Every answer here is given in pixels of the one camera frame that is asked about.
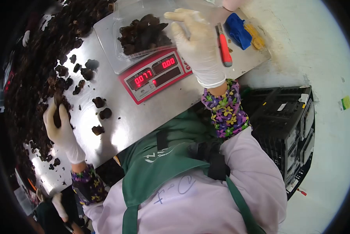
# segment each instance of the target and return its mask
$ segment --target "stainless steel table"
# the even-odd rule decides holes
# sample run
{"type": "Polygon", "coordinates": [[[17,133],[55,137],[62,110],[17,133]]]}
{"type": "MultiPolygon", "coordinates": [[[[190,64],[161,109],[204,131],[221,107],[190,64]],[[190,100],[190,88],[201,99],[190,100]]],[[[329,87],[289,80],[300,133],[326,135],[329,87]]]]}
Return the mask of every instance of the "stainless steel table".
{"type": "MultiPolygon", "coordinates": [[[[215,7],[203,0],[189,2],[178,0],[176,3],[179,7],[202,12],[213,26],[216,26],[218,22],[225,22],[231,14],[226,9],[215,7]]],[[[246,19],[246,16],[239,9],[236,13],[240,18],[246,19]]],[[[228,43],[228,46],[233,49],[231,53],[233,66],[224,68],[224,72],[229,78],[236,79],[271,57],[268,51],[258,51],[253,46],[244,51],[233,43],[228,43]]],[[[69,68],[69,74],[74,81],[69,90],[65,91],[65,96],[73,106],[70,110],[71,124],[75,127],[74,133],[77,141],[85,150],[86,162],[93,163],[94,167],[100,166],[201,100],[203,87],[198,84],[196,77],[191,74],[144,103],[137,105],[117,79],[117,75],[107,61],[94,31],[87,38],[84,38],[82,46],[71,51],[68,57],[70,58],[73,54],[77,56],[76,63],[83,65],[83,67],[85,67],[84,64],[88,59],[95,59],[100,63],[94,79],[87,81],[84,89],[75,96],[72,95],[72,91],[83,77],[80,71],[72,72],[74,64],[69,59],[64,64],[69,68]],[[95,107],[92,102],[95,97],[106,99],[107,105],[105,107],[112,110],[112,117],[101,120],[96,115],[104,108],[97,109],[95,107]],[[98,125],[104,127],[105,133],[96,136],[91,129],[98,125]]],[[[49,163],[41,162],[36,154],[30,155],[36,168],[36,185],[44,188],[44,192],[49,195],[59,192],[71,184],[69,172],[71,166],[65,153],[55,145],[51,154],[61,161],[60,166],[55,167],[55,170],[49,170],[49,163]]]]}

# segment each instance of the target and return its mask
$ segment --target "white latex glove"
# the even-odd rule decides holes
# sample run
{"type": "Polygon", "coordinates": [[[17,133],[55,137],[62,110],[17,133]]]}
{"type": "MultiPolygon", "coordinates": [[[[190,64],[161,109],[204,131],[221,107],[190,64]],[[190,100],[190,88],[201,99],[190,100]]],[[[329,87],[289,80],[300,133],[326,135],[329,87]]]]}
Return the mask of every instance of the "white latex glove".
{"type": "Polygon", "coordinates": [[[200,85],[208,89],[222,85],[225,74],[222,72],[222,61],[217,56],[216,38],[210,23],[200,12],[182,8],[166,12],[164,17],[184,22],[191,33],[188,39],[178,23],[171,24],[177,50],[192,68],[200,85]]]}
{"type": "Polygon", "coordinates": [[[26,47],[28,44],[30,34],[31,34],[31,31],[29,31],[29,30],[24,33],[24,36],[23,36],[23,46],[24,47],[26,47]]]}
{"type": "Polygon", "coordinates": [[[67,213],[65,212],[65,209],[62,205],[62,195],[61,193],[57,193],[54,195],[51,202],[53,203],[56,211],[58,212],[60,218],[68,218],[67,213]]]}
{"type": "Polygon", "coordinates": [[[49,102],[50,106],[43,114],[43,122],[45,123],[47,136],[52,142],[60,146],[66,152],[72,164],[85,161],[85,153],[76,141],[64,105],[60,104],[59,106],[59,116],[62,126],[58,129],[54,124],[56,105],[52,99],[49,100],[49,102]]]}

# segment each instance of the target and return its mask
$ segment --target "green apron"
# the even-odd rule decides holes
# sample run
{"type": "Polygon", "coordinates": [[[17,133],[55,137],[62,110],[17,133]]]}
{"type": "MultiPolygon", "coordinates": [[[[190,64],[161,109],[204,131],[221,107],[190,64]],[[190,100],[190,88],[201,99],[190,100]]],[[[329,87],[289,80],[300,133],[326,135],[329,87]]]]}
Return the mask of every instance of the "green apron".
{"type": "MultiPolygon", "coordinates": [[[[215,129],[202,124],[194,112],[185,111],[119,154],[126,173],[122,185],[127,206],[123,216],[123,234],[137,233],[139,205],[168,180],[196,167],[208,174],[210,164],[190,158],[188,149],[192,143],[215,140],[214,133],[215,129]],[[156,134],[160,130],[167,131],[168,148],[157,150],[156,134]]],[[[228,176],[226,182],[248,233],[264,234],[265,231],[254,220],[244,198],[228,176]]]]}

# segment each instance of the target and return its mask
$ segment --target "scale control panel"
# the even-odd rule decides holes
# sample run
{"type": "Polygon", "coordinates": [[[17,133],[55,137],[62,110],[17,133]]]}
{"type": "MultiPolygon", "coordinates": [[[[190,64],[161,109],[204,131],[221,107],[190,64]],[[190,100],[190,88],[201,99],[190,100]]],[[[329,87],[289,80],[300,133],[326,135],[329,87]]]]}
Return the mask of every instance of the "scale control panel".
{"type": "Polygon", "coordinates": [[[140,104],[191,73],[191,67],[174,48],[146,58],[119,78],[133,100],[140,104]]]}

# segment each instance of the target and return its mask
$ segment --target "green sticker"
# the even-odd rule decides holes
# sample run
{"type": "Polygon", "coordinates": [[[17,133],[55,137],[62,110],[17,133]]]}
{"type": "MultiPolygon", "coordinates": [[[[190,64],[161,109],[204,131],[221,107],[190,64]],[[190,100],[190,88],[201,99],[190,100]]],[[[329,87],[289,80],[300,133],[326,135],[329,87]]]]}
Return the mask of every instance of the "green sticker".
{"type": "Polygon", "coordinates": [[[349,98],[349,96],[345,96],[338,103],[339,103],[340,110],[347,110],[348,108],[350,108],[350,98],[349,98]]]}

